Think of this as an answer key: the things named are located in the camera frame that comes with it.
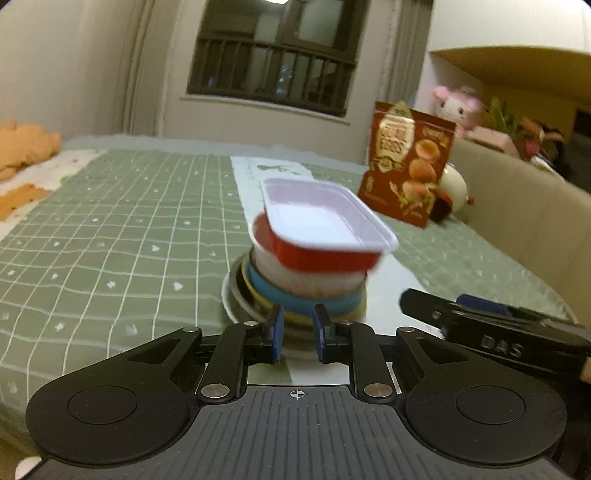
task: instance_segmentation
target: stuffed animal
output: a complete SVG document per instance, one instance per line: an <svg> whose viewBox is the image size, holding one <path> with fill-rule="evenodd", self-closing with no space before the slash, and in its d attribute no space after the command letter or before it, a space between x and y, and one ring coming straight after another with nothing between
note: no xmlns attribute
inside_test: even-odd
<svg viewBox="0 0 591 480"><path fill-rule="evenodd" d="M450 90L444 86L435 87L435 115L455 122L456 135L470 138L470 131L480 123L482 102L475 97L475 91L469 87Z"/></svg>
<svg viewBox="0 0 591 480"><path fill-rule="evenodd" d="M60 149L59 134L38 125L8 122L0 128L0 181L14 177L21 168L49 160Z"/></svg>

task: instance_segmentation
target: ceiling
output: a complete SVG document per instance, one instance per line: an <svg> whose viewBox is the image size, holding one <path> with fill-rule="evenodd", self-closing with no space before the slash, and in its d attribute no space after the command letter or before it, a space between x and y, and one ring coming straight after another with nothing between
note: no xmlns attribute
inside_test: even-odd
<svg viewBox="0 0 591 480"><path fill-rule="evenodd" d="M488 85L533 90L591 105L591 54L538 47L473 47L433 53Z"/></svg>

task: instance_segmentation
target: plastic food container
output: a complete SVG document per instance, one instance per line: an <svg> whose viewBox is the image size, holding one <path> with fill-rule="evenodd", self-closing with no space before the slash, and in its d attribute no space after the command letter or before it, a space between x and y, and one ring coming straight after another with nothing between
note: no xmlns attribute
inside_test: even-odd
<svg viewBox="0 0 591 480"><path fill-rule="evenodd" d="M373 268L398 239L350 190L315 180L261 183L275 256L305 272L359 272Z"/></svg>
<svg viewBox="0 0 591 480"><path fill-rule="evenodd" d="M352 293L361 288L367 277L363 271L351 273L307 273L283 266L274 253L271 228L265 213L249 225L254 244L251 263L271 283L300 297L332 298Z"/></svg>

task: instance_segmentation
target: metal screw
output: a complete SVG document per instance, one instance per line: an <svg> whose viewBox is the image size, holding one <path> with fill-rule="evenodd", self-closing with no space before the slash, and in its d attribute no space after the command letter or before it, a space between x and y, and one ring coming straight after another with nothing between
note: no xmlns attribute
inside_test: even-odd
<svg viewBox="0 0 591 480"><path fill-rule="evenodd" d="M366 395L373 398L386 398L392 395L392 387L384 383L370 383L363 389Z"/></svg>
<svg viewBox="0 0 591 480"><path fill-rule="evenodd" d="M230 389L221 383L210 383L201 389L201 395L207 398L223 398L230 393Z"/></svg>

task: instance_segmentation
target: red snack bag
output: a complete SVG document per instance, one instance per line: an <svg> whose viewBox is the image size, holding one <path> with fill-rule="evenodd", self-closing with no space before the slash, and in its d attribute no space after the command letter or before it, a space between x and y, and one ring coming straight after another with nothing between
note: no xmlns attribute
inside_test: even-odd
<svg viewBox="0 0 591 480"><path fill-rule="evenodd" d="M376 102L359 198L376 212L425 228L455 129L404 102Z"/></svg>

